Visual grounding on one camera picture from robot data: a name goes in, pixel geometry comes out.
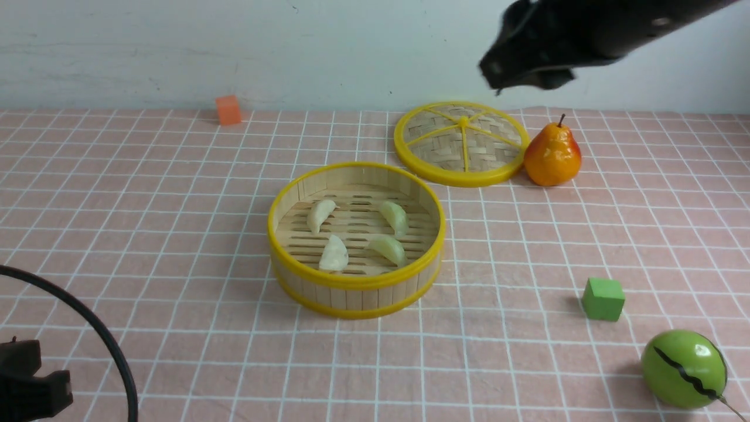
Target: bamboo steamer lid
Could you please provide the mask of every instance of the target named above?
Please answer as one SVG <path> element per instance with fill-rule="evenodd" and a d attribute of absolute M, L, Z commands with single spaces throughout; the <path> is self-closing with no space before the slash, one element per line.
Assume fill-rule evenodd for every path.
<path fill-rule="evenodd" d="M 396 124 L 398 158 L 442 185 L 478 188 L 505 182 L 524 165 L 526 129 L 502 111 L 462 101 L 418 107 Z"/>

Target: green cube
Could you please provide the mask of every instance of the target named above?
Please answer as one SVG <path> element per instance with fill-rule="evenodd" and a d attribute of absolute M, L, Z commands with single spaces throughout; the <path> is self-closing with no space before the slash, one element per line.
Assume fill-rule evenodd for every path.
<path fill-rule="evenodd" d="M 589 278 L 583 298 L 583 310 L 591 319 L 617 321 L 623 313 L 625 293 L 617 280 Z"/>

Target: yellow plastic rim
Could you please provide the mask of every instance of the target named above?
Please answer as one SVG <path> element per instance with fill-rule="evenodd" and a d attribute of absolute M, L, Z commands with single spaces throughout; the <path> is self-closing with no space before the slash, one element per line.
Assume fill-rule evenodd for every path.
<path fill-rule="evenodd" d="M 472 116 L 468 119 L 468 126 L 464 126 L 465 123 L 460 122 L 459 119 L 456 119 L 452 116 L 447 116 L 444 113 L 432 110 L 435 107 L 441 107 L 441 106 L 464 106 L 464 107 L 472 107 L 472 108 L 478 108 L 481 110 L 480 113 Z M 464 171 L 463 173 L 452 171 L 452 170 L 445 170 L 440 167 L 434 166 L 432 164 L 428 164 L 427 162 L 422 161 L 420 158 L 418 158 L 416 155 L 414 155 L 411 150 L 409 149 L 409 145 L 411 143 L 407 143 L 404 141 L 404 126 L 419 113 L 422 112 L 432 112 L 437 115 L 440 115 L 442 117 L 445 117 L 448 120 L 453 121 L 455 125 L 449 126 L 450 128 L 454 127 L 461 127 L 461 134 L 462 134 L 462 140 L 463 140 L 463 161 L 466 167 L 468 167 L 468 158 L 467 158 L 467 142 L 466 142 L 466 129 L 472 129 L 478 132 L 481 132 L 483 134 L 486 134 L 487 136 L 494 137 L 498 139 L 501 142 L 508 143 L 508 140 L 502 138 L 501 136 L 492 134 L 490 132 L 483 131 L 480 128 L 471 126 L 471 120 L 483 116 L 485 114 L 496 114 L 508 122 L 510 122 L 511 125 L 518 131 L 520 138 L 521 138 L 521 144 L 519 147 L 519 153 L 516 156 L 516 158 L 513 159 L 510 163 L 497 168 L 495 170 L 489 170 L 489 171 L 481 171 L 472 173 L 469 171 Z M 430 134 L 434 134 L 438 132 L 439 130 L 432 131 L 429 134 L 422 135 L 421 138 L 428 137 Z M 398 124 L 396 124 L 396 129 L 394 133 L 394 144 L 396 147 L 396 154 L 398 155 L 398 158 L 403 162 L 405 166 L 407 166 L 411 171 L 413 171 L 418 176 L 429 180 L 431 182 L 439 183 L 441 185 L 448 185 L 448 186 L 457 186 L 460 188 L 479 188 L 482 186 L 489 186 L 489 185 L 495 185 L 497 183 L 505 182 L 506 180 L 513 177 L 524 165 L 524 152 L 526 151 L 526 148 L 529 146 L 529 134 L 526 132 L 526 129 L 516 120 L 510 117 L 508 114 L 503 113 L 502 111 L 495 110 L 492 107 L 488 107 L 482 104 L 477 103 L 471 103 L 466 101 L 444 101 L 439 103 L 432 103 L 427 104 L 422 107 L 417 107 L 414 110 L 411 110 L 406 115 L 404 115 L 399 121 Z"/>
<path fill-rule="evenodd" d="M 366 311 L 352 311 L 348 309 L 336 309 L 332 308 L 330 306 L 324 306 L 319 303 L 315 303 L 312 300 L 309 300 L 299 293 L 295 292 L 288 284 L 287 281 L 284 280 L 280 275 L 276 267 L 274 267 L 274 273 L 276 274 L 276 281 L 281 286 L 281 289 L 286 292 L 286 294 L 289 295 L 292 299 L 297 301 L 300 305 L 304 306 L 305 308 L 312 309 L 316 312 L 320 312 L 324 315 L 332 316 L 334 318 L 342 318 L 342 319 L 369 319 L 369 318 L 378 318 L 386 315 L 390 315 L 392 313 L 398 312 L 402 310 L 403 308 L 406 308 L 407 306 L 411 305 L 412 303 L 419 300 L 420 297 L 424 296 L 425 293 L 427 293 L 428 290 L 430 290 L 430 287 L 432 287 L 432 284 L 435 283 L 435 280 L 437 279 L 437 276 L 440 274 L 440 268 L 443 265 L 442 262 L 438 263 L 437 270 L 435 271 L 435 274 L 433 274 L 430 279 L 427 281 L 427 283 L 424 284 L 422 288 L 414 292 L 413 295 L 407 297 L 406 299 L 394 303 L 389 306 L 385 306 L 378 309 L 368 309 Z"/>
<path fill-rule="evenodd" d="M 279 243 L 278 239 L 276 239 L 276 235 L 274 233 L 274 224 L 273 224 L 273 218 L 274 214 L 276 213 L 276 209 L 278 208 L 278 204 L 281 201 L 281 198 L 284 197 L 284 195 L 292 188 L 296 187 L 298 183 L 300 183 L 302 180 L 307 179 L 308 177 L 315 176 L 319 173 L 324 173 L 329 170 L 334 170 L 336 168 L 341 167 L 376 167 L 376 168 L 384 168 L 389 171 L 393 171 L 395 173 L 399 173 L 402 176 L 408 177 L 419 187 L 423 188 L 429 195 L 430 198 L 435 202 L 437 206 L 437 212 L 440 220 L 440 226 L 437 231 L 437 237 L 435 238 L 435 242 L 430 246 L 430 248 L 417 259 L 416 261 L 412 262 L 411 264 L 399 268 L 397 270 L 391 271 L 390 273 L 385 274 L 379 274 L 378 276 L 347 276 L 343 274 L 328 274 L 324 273 L 323 271 L 319 271 L 313 267 L 309 267 L 307 265 L 304 265 L 303 263 L 297 261 L 292 255 L 289 254 L 282 246 L 281 243 Z M 380 164 L 380 163 L 374 163 L 374 162 L 346 162 L 346 163 L 338 163 L 338 164 L 331 164 L 325 167 L 318 168 L 316 170 L 312 170 L 309 173 L 303 174 L 302 176 L 298 177 L 297 179 L 294 179 L 289 185 L 286 185 L 283 189 L 281 189 L 281 192 L 276 196 L 276 199 L 274 200 L 273 204 L 271 205 L 271 209 L 268 211 L 268 241 L 271 243 L 271 253 L 274 254 L 274 256 L 281 262 L 282 265 L 284 265 L 286 268 L 288 268 L 292 273 L 295 273 L 296 275 L 302 277 L 303 279 L 306 279 L 309 282 L 315 283 L 317 285 L 326 286 L 328 288 L 337 288 L 341 290 L 376 290 L 379 288 L 387 288 L 391 287 L 397 284 L 400 284 L 401 282 L 406 281 L 407 279 L 412 278 L 413 276 L 416 276 L 419 274 L 422 270 L 427 268 L 427 266 L 433 261 L 433 259 L 440 255 L 440 251 L 443 250 L 443 243 L 446 240 L 446 215 L 443 212 L 443 206 L 440 204 L 440 199 L 438 199 L 437 195 L 435 195 L 435 192 L 430 189 L 430 187 L 427 185 L 427 183 L 420 180 L 417 176 L 414 176 L 413 174 L 409 173 L 408 171 L 402 170 L 398 167 L 393 167 L 387 164 Z"/>

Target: pear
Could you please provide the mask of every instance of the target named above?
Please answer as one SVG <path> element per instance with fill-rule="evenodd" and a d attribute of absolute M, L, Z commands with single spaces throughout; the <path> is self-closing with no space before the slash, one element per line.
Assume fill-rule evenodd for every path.
<path fill-rule="evenodd" d="M 529 178 L 540 186 L 555 186 L 572 180 L 581 170 L 581 148 L 573 132 L 559 122 L 546 125 L 529 143 L 523 166 Z"/>

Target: orange cube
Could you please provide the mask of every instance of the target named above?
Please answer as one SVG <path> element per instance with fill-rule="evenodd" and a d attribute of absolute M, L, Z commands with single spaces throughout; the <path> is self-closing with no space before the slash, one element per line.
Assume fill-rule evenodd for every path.
<path fill-rule="evenodd" d="M 242 122 L 236 95 L 216 98 L 216 111 L 219 114 L 219 125 L 236 125 Z"/>

